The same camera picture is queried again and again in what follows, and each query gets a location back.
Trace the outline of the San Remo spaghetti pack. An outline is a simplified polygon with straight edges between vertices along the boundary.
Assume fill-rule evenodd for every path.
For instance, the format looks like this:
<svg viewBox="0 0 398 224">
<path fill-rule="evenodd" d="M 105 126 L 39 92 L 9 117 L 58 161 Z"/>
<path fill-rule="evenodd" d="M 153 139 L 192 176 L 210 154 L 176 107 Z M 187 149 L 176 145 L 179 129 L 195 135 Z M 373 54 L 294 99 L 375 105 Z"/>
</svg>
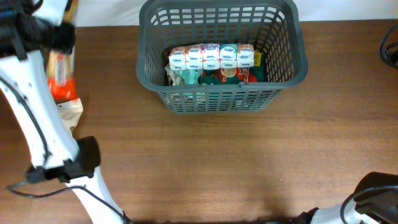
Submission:
<svg viewBox="0 0 398 224">
<path fill-rule="evenodd" d="M 74 72 L 75 48 L 70 54 L 51 51 L 47 62 L 47 83 L 56 103 L 76 100 L 79 98 Z"/>
</svg>

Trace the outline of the beige paper bag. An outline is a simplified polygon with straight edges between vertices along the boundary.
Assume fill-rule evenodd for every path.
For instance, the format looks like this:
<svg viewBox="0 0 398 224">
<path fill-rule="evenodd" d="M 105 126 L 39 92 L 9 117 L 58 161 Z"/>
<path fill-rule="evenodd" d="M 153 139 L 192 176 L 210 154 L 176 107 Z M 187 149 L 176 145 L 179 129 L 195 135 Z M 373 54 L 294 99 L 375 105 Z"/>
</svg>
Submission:
<svg viewBox="0 0 398 224">
<path fill-rule="evenodd" d="M 83 113 L 83 105 L 79 98 L 64 103 L 57 104 L 58 112 L 65 127 L 72 132 Z"/>
</svg>

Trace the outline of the brown white snack bag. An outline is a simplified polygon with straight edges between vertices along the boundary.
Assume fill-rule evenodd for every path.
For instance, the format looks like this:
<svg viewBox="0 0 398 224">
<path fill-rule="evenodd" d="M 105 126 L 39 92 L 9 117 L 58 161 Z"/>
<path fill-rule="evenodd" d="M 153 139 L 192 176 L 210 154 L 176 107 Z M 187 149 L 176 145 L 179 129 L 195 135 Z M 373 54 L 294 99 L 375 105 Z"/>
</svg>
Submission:
<svg viewBox="0 0 398 224">
<path fill-rule="evenodd" d="M 184 79 L 180 76 L 180 72 L 172 70 L 169 63 L 165 66 L 165 72 L 170 86 L 184 85 Z"/>
</svg>

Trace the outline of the small pale green packet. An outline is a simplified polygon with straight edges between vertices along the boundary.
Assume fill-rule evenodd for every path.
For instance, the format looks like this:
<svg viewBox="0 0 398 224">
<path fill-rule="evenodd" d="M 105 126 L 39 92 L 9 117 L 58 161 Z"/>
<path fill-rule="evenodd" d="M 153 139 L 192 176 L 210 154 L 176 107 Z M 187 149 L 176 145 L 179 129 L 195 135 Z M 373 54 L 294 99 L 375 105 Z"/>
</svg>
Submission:
<svg viewBox="0 0 398 224">
<path fill-rule="evenodd" d="M 199 83 L 198 79 L 202 76 L 203 70 L 181 70 L 179 75 L 184 81 L 185 85 L 197 85 Z"/>
</svg>

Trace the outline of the Kleenex tissue multipack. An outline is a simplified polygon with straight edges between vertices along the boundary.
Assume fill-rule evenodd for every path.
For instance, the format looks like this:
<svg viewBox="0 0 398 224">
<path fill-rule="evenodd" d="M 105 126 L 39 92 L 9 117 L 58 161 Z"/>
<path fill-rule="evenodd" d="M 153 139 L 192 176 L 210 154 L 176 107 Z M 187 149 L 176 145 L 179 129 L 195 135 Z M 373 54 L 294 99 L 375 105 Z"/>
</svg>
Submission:
<svg viewBox="0 0 398 224">
<path fill-rule="evenodd" d="M 172 49 L 171 70 L 217 70 L 250 68 L 261 65 L 261 54 L 251 44 L 195 44 Z"/>
</svg>

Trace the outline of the green Nescafe coffee bag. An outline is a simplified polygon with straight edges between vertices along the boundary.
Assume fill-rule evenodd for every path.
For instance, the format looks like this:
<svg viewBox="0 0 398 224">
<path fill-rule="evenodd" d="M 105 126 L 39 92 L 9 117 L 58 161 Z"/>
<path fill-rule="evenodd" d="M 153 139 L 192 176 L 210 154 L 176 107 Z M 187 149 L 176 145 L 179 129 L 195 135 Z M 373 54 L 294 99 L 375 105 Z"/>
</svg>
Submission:
<svg viewBox="0 0 398 224">
<path fill-rule="evenodd" d="M 239 83 L 247 84 L 265 82 L 265 65 L 266 58 L 263 53 L 255 51 L 253 67 L 204 70 L 198 81 L 199 84 L 206 85 L 226 85 Z"/>
</svg>

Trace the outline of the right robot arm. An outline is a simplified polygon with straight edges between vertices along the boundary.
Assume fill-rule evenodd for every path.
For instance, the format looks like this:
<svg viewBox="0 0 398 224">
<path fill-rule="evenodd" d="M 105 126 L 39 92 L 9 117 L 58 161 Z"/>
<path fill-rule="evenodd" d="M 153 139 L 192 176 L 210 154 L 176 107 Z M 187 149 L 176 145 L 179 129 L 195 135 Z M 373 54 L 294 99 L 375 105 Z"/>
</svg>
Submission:
<svg viewBox="0 0 398 224">
<path fill-rule="evenodd" d="M 348 198 L 330 208 L 303 212 L 294 223 L 397 224 L 397 175 L 370 172 Z"/>
</svg>

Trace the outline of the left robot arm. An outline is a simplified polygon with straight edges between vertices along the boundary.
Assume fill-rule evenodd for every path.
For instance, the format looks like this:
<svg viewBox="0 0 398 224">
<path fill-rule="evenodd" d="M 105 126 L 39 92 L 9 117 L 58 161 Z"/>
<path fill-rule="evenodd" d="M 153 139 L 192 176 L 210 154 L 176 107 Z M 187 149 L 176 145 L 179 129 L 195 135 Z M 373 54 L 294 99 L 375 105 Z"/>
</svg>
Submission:
<svg viewBox="0 0 398 224">
<path fill-rule="evenodd" d="M 101 175 L 96 139 L 73 138 L 47 85 L 42 52 L 70 54 L 75 45 L 75 26 L 63 18 L 72 4 L 1 2 L 1 91 L 29 145 L 25 183 L 58 179 L 74 191 L 93 223 L 129 223 Z"/>
</svg>

